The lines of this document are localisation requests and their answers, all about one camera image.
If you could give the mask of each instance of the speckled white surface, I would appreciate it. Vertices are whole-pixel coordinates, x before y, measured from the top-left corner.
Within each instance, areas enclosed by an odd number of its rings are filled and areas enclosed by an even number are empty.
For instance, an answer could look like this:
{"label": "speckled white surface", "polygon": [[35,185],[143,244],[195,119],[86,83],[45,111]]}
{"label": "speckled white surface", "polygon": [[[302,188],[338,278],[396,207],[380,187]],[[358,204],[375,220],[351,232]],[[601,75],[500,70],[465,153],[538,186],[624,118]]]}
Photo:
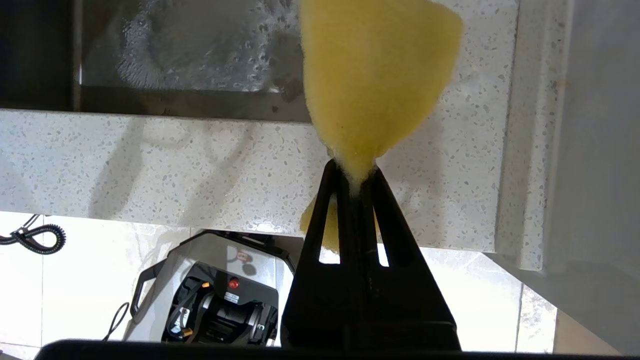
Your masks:
{"label": "speckled white surface", "polygon": [[[422,246],[494,251],[518,5],[467,26],[436,111],[382,157]],[[326,149],[310,125],[0,110],[0,209],[301,235]]]}
{"label": "speckled white surface", "polygon": [[566,74],[569,1],[520,2],[495,250],[541,270],[556,122]]}

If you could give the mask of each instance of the black cable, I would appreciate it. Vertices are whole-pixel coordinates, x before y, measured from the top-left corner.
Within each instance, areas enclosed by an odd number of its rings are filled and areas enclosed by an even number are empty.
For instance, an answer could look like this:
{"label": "black cable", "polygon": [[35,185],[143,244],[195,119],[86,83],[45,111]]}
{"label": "black cable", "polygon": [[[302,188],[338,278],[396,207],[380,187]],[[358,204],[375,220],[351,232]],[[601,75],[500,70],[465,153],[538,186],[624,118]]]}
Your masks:
{"label": "black cable", "polygon": [[[60,251],[67,241],[65,231],[60,226],[51,224],[38,226],[29,230],[29,226],[33,225],[38,217],[38,214],[33,215],[20,229],[12,232],[11,236],[0,236],[0,245],[20,243],[25,248],[40,255],[50,255]],[[33,238],[36,235],[44,233],[53,233],[53,235],[56,236],[56,243],[53,246],[44,246]]]}
{"label": "black cable", "polygon": [[[118,323],[116,323],[116,319],[118,318],[118,314],[120,314],[120,311],[124,309],[124,311],[122,311],[122,314],[120,315],[120,319],[118,320]],[[111,334],[113,334],[114,331],[116,331],[116,329],[118,328],[118,326],[120,326],[120,323],[122,322],[122,320],[124,320],[124,317],[127,315],[127,310],[129,309],[129,303],[125,302],[124,304],[120,305],[120,307],[116,310],[116,313],[113,315],[113,319],[111,320],[111,325],[109,326],[109,332],[107,332],[107,336],[105,336],[102,340],[103,341],[107,341],[109,339],[109,337],[111,336]]]}
{"label": "black cable", "polygon": [[[167,334],[169,336],[171,336],[174,339],[182,339],[182,337],[178,337],[179,333],[176,334],[174,332],[171,331],[171,329],[173,328],[173,326],[175,325],[176,320],[178,320],[178,316],[180,316],[180,309],[182,309],[187,302],[189,302],[191,300],[191,298],[193,298],[198,291],[200,290],[200,288],[202,287],[202,285],[205,283],[206,281],[200,281],[193,289],[189,290],[189,292],[187,293],[187,295],[184,297],[184,299],[182,299],[182,301],[180,301],[175,308],[173,309],[173,311],[171,312],[171,315],[169,315],[169,319],[167,320],[166,324],[164,325],[164,329],[166,330]],[[180,321],[179,323],[180,325],[180,329],[182,329],[182,322]]]}

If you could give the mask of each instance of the coiled cable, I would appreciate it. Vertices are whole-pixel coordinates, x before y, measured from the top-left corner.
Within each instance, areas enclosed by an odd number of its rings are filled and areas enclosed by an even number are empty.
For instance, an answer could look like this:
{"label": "coiled cable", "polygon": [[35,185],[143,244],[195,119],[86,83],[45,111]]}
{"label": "coiled cable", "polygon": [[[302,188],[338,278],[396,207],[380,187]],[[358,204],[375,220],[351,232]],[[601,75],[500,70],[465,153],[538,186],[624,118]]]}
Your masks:
{"label": "coiled cable", "polygon": [[[65,231],[58,225],[47,224],[29,229],[29,226],[38,219],[40,215],[33,215],[22,227],[12,232],[10,236],[0,236],[0,245],[11,245],[20,243],[30,251],[40,255],[50,255],[60,251],[67,241]],[[52,233],[56,237],[56,243],[53,246],[44,246],[33,238],[36,235]]]}

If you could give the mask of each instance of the terrazzo countertop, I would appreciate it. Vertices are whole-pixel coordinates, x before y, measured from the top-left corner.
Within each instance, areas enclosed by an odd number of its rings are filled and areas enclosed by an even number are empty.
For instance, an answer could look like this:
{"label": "terrazzo countertop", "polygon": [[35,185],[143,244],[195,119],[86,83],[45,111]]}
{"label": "terrazzo countertop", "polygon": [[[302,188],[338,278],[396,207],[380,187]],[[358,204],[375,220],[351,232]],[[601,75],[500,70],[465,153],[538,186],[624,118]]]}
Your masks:
{"label": "terrazzo countertop", "polygon": [[[467,26],[432,116],[378,160],[422,246],[493,252],[518,5]],[[326,148],[310,124],[0,110],[0,210],[302,236]]]}

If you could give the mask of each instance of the power cord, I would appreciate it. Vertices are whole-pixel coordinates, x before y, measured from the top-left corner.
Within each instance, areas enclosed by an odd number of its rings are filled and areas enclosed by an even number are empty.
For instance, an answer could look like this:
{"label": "power cord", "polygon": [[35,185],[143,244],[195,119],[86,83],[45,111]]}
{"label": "power cord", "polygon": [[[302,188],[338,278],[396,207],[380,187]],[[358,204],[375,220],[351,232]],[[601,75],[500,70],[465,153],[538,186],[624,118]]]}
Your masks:
{"label": "power cord", "polygon": [[[111,320],[111,325],[109,326],[109,332],[107,332],[107,336],[105,336],[102,339],[103,341],[107,341],[109,339],[109,337],[111,336],[111,334],[113,334],[113,332],[116,331],[118,326],[120,326],[120,323],[122,322],[122,320],[124,320],[124,317],[127,315],[127,310],[129,310],[129,303],[128,302],[125,302],[124,304],[120,305],[120,307],[116,310],[116,313],[113,315],[113,319]],[[120,314],[120,319],[116,323],[116,319],[118,318],[118,314]]]}
{"label": "power cord", "polygon": [[[9,237],[0,236],[0,245],[20,243],[25,248],[40,255],[50,255],[60,251],[67,241],[65,231],[60,226],[47,224],[29,230],[29,226],[33,225],[39,216],[39,214],[33,215],[23,226],[12,232]],[[53,246],[44,246],[33,239],[34,236],[44,233],[53,233],[56,236],[56,243]]]}

